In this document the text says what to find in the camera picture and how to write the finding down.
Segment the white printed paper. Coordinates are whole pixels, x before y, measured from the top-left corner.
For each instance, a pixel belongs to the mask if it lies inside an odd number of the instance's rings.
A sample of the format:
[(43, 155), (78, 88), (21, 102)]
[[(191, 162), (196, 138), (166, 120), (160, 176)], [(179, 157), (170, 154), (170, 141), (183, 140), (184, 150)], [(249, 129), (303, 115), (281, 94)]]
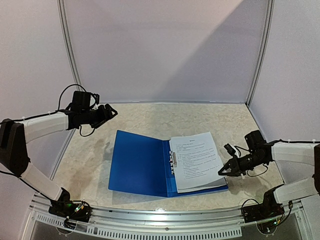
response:
[(224, 178), (218, 175), (223, 163), (210, 132), (172, 137), (169, 145), (176, 154), (177, 189), (198, 187)]
[(227, 181), (224, 177), (219, 180), (205, 184), (205, 185), (184, 188), (184, 189), (177, 189), (177, 193), (184, 194), (184, 193), (192, 193), (192, 192), (207, 191), (207, 190), (215, 191), (219, 188), (223, 188), (223, 189), (228, 188)]

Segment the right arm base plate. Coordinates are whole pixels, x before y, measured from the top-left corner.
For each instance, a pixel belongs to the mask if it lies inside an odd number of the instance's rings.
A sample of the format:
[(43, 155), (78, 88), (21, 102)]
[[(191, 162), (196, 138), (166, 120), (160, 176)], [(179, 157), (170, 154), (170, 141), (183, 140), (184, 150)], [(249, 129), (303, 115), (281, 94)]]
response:
[(275, 220), (274, 226), (284, 223), (291, 214), (293, 201), (288, 202), (289, 213), (285, 216), (285, 209), (280, 203), (259, 203), (257, 200), (250, 198), (243, 202), (240, 211), (245, 223), (258, 222), (261, 220), (273, 219), (281, 215), (279, 220)]

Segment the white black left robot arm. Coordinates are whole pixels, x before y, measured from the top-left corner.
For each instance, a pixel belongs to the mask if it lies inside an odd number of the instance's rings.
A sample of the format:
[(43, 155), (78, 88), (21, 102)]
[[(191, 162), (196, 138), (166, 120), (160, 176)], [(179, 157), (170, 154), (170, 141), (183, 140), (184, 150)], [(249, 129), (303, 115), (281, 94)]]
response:
[(66, 108), (21, 119), (4, 119), (0, 123), (0, 163), (7, 169), (6, 175), (15, 176), (54, 203), (63, 217), (70, 217), (75, 210), (64, 198), (69, 193), (31, 163), (27, 144), (57, 132), (80, 130), (84, 125), (96, 130), (117, 115), (108, 103), (100, 103), (97, 93), (75, 91)]

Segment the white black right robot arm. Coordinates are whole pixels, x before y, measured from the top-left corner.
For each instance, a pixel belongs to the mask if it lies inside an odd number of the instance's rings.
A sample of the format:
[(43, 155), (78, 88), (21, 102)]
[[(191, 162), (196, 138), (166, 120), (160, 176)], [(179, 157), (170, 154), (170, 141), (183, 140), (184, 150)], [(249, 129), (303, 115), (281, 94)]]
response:
[(320, 193), (320, 143), (319, 141), (273, 140), (267, 142), (259, 130), (248, 133), (245, 137), (248, 154), (238, 157), (236, 148), (226, 144), (224, 148), (232, 157), (218, 171), (220, 176), (239, 177), (246, 175), (260, 165), (276, 163), (297, 163), (301, 170), (305, 165), (312, 171), (305, 177), (291, 183), (276, 186), (263, 195), (263, 202), (243, 207), (244, 216), (260, 214), (269, 218), (284, 213), (282, 205), (293, 200), (314, 196)]

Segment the blue plastic folder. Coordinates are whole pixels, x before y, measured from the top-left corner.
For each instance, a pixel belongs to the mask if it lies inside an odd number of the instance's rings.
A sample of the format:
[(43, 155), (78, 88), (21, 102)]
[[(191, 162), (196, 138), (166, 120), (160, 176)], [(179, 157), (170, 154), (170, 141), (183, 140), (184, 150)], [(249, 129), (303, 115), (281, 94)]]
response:
[(109, 174), (108, 189), (112, 191), (173, 198), (228, 188), (178, 193), (175, 176), (170, 169), (170, 141), (127, 131), (116, 132)]

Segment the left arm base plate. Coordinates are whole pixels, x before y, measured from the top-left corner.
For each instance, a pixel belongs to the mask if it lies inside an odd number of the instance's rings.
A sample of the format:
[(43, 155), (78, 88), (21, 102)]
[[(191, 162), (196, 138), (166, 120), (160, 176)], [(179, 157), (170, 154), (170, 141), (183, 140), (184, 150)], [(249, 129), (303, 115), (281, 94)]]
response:
[(88, 223), (93, 208), (85, 201), (53, 201), (48, 212), (65, 219)]

